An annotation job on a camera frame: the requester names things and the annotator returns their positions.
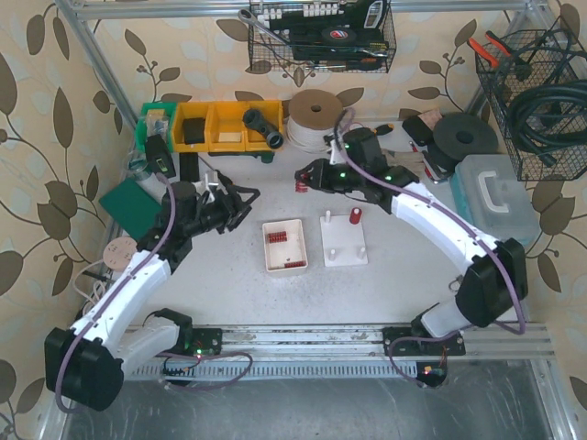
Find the wire basket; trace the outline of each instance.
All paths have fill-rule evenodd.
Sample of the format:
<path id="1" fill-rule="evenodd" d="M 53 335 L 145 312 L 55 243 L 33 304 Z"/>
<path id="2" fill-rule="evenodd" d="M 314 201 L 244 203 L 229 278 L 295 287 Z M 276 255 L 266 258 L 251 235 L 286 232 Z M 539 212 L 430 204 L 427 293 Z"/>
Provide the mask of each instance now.
<path id="1" fill-rule="evenodd" d="M 255 17 L 262 15 L 263 12 L 266 15 L 267 11 L 271 9 L 281 10 L 281 14 L 284 16 L 292 12 L 303 14 L 304 5 L 307 7 L 309 4 L 267 2 L 259 4 L 251 2 L 250 12 Z M 320 30 L 308 27 L 308 32 L 319 34 Z M 382 23 L 375 29 L 369 29 L 369 32 L 377 34 L 376 45 L 379 47 L 377 58 L 370 55 L 369 52 L 357 50 L 351 53 L 352 50 L 335 45 L 295 43 L 291 30 L 278 32 L 284 39 L 292 43 L 289 46 L 284 45 L 259 32 L 256 27 L 249 26 L 249 72 L 283 71 L 283 76 L 291 76 L 298 87 L 302 85 L 307 76 L 315 76 L 315 72 L 387 73 L 392 67 L 395 56 L 395 32 L 389 3 Z"/>
<path id="2" fill-rule="evenodd" d="M 544 29 L 521 30 L 503 37 L 502 40 L 514 51 L 510 57 L 506 57 L 494 45 L 486 44 L 484 48 L 500 62 L 500 66 L 496 69 L 492 69 L 485 59 L 475 53 L 475 65 L 479 80 L 504 137 L 519 181 L 570 181 L 579 178 L 587 171 L 587 145 L 574 145 L 554 150 L 547 144 L 538 144 L 541 151 L 545 151 L 544 153 L 528 152 L 522 143 L 513 136 L 514 130 L 510 126 L 508 118 L 508 108 L 520 93 L 538 87 L 545 82 L 564 84 L 578 79 L 571 64 L 565 61 L 566 55 L 551 50 L 552 48 L 559 50 L 567 48 L 567 39 L 562 41 L 559 38 L 564 33 L 551 35 L 550 31 L 558 29 L 558 25 L 559 21 L 549 31 Z M 584 50 L 576 39 L 573 50 Z M 529 66 L 527 75 L 520 76 L 520 69 L 528 69 L 521 67 L 520 60 Z M 570 113 L 571 107 L 572 104 L 562 103 L 560 105 L 561 114 L 564 116 Z M 542 125 L 540 117 L 536 114 L 549 115 L 552 112 L 551 109 L 552 104 L 541 105 L 537 112 L 527 119 L 527 123 L 544 136 L 587 129 L 585 112 L 580 112 L 578 115 L 573 112 L 573 115 L 569 117 L 558 119 L 554 125 Z M 547 154 L 553 159 L 549 164 L 545 160 Z"/>

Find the red spool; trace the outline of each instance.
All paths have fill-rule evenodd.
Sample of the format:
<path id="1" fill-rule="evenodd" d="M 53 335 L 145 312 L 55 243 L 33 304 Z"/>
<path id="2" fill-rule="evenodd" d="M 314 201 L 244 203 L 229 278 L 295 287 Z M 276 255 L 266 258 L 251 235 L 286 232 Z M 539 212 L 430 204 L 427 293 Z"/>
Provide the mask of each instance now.
<path id="1" fill-rule="evenodd" d="M 357 225 L 360 222 L 360 217 L 363 215 L 363 212 L 360 208 L 352 208 L 350 210 L 349 221 L 353 225 Z"/>

